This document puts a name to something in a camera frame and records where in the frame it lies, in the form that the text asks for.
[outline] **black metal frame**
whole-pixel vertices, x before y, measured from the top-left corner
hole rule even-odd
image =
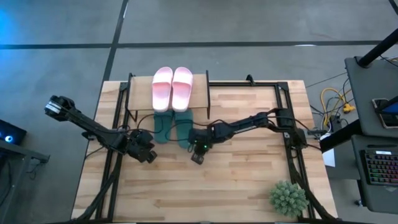
[[[113,128],[118,127],[119,123],[119,115],[123,103],[123,96],[125,95],[126,100],[124,102],[125,105],[125,114],[123,118],[123,126],[127,127],[128,120],[129,120],[129,113],[128,113],[128,103],[129,103],[129,92],[131,90],[131,78],[133,75],[130,73],[129,74],[129,80],[128,82],[122,82],[119,87],[119,94],[118,94],[118,100],[116,103],[116,110],[114,114],[114,119],[113,119]],[[280,92],[283,91],[285,94],[285,100],[287,104],[287,109],[291,112],[293,118],[294,118],[294,112],[293,112],[293,106],[292,106],[292,101],[290,98],[290,92],[289,92],[289,86],[287,82],[255,82],[252,78],[251,75],[248,75],[246,77],[246,80],[248,82],[208,82],[208,111],[207,115],[210,117],[210,87],[211,86],[216,86],[216,87],[273,87],[275,90],[275,97],[276,97],[276,102],[278,108],[283,108],[282,105],[282,97]],[[287,133],[284,133],[284,142],[285,142],[285,151],[287,155],[287,165],[289,167],[289,173],[290,173],[290,180],[292,183],[298,183],[301,188],[303,188],[306,191],[306,196],[309,199],[310,203],[308,205],[308,215],[309,218],[304,218],[303,215],[299,216],[298,222],[301,223],[340,223],[341,221],[335,219],[331,215],[327,213],[327,211],[320,205],[318,200],[315,198],[315,196],[311,193],[311,190],[308,186],[308,178],[307,178],[307,172],[305,170],[305,164],[304,164],[304,159],[303,159],[303,154],[301,150],[296,150],[297,153],[297,160],[298,160],[298,165],[300,168],[300,172],[297,171],[294,165],[294,158],[292,156],[292,150],[295,150],[288,144],[290,142],[290,136]],[[98,195],[95,197],[93,203],[86,209],[84,214],[80,216],[77,219],[70,220],[68,222],[63,222],[63,223],[112,223],[113,222],[113,215],[114,215],[114,207],[116,204],[116,197],[117,197],[117,191],[118,191],[118,183],[119,183],[119,176],[120,176],[120,171],[121,171],[121,164],[122,164],[122,159],[123,155],[118,154],[118,157],[116,158],[116,163],[114,165],[112,173],[110,173],[111,170],[111,161],[113,157],[114,152],[113,151],[108,151],[106,155],[106,160],[105,160],[105,165],[104,165],[104,173],[103,173],[103,180],[101,183],[101,190],[98,193]],[[106,192],[109,190],[110,186],[112,186],[111,190],[111,198],[109,201],[109,208],[108,208],[108,214],[106,218],[103,218],[102,216],[102,211],[103,211],[103,204],[104,204],[104,196]],[[315,211],[314,208],[317,210],[319,215],[321,216],[322,220],[317,220],[315,217]],[[92,214],[96,210],[95,214],[95,219],[90,220]]]

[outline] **keyboard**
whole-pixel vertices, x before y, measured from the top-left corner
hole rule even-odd
[[[362,152],[369,184],[398,186],[398,152],[375,150]]]

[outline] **blue light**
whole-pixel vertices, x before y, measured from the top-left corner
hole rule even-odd
[[[12,142],[12,136],[7,136],[7,137],[5,138],[5,140],[6,140],[6,142]]]

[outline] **pink slipper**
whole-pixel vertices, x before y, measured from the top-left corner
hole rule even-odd
[[[160,68],[152,81],[152,107],[156,112],[164,112],[169,108],[170,92],[172,91],[173,70],[169,67]]]
[[[176,112],[184,112],[188,108],[191,97],[193,75],[184,67],[178,67],[173,78],[173,102],[172,107]]]

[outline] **green slipper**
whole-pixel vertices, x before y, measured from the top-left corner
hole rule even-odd
[[[155,112],[154,115],[155,121],[155,134],[154,139],[155,142],[159,144],[165,144],[170,139],[170,131],[166,132],[172,127],[173,121],[173,110],[167,110],[165,112]]]
[[[175,112],[175,124],[176,124],[176,129],[177,129],[177,139],[186,139],[183,141],[178,141],[178,145],[181,148],[188,149],[189,147],[189,142],[188,142],[188,135],[189,135],[189,130],[192,129],[193,123],[190,121],[193,121],[193,113],[191,109],[188,109],[184,112]]]

